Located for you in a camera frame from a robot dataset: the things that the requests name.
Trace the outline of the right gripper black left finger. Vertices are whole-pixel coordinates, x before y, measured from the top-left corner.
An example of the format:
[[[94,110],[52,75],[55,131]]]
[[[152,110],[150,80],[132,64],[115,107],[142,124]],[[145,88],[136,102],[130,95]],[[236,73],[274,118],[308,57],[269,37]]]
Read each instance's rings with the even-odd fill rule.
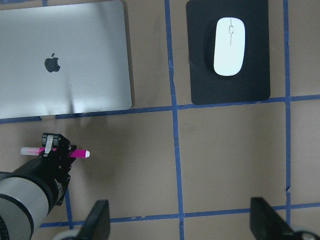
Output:
[[[111,232],[108,200],[97,200],[77,234],[78,240],[108,240]]]

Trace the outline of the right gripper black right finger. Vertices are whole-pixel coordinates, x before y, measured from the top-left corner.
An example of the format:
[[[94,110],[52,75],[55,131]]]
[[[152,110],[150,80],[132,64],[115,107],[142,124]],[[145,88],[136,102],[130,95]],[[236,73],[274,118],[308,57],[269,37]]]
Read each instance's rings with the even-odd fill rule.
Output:
[[[294,240],[295,232],[262,197],[250,199],[249,227],[256,240]]]

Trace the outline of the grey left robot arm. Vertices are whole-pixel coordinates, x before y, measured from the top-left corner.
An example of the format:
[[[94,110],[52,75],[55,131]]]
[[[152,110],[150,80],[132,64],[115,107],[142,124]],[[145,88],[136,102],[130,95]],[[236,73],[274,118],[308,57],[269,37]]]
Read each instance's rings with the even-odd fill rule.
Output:
[[[76,145],[58,133],[43,133],[43,150],[13,172],[0,173],[0,238],[29,240],[64,200]]]

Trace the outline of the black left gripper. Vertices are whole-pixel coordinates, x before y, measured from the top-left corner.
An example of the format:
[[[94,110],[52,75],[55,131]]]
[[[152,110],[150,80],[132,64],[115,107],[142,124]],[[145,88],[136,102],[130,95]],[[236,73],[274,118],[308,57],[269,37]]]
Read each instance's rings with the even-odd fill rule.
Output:
[[[13,175],[38,185],[44,191],[49,206],[60,206],[71,179],[69,171],[76,160],[69,157],[69,153],[77,146],[58,133],[43,133],[41,144],[44,152],[17,168]]]

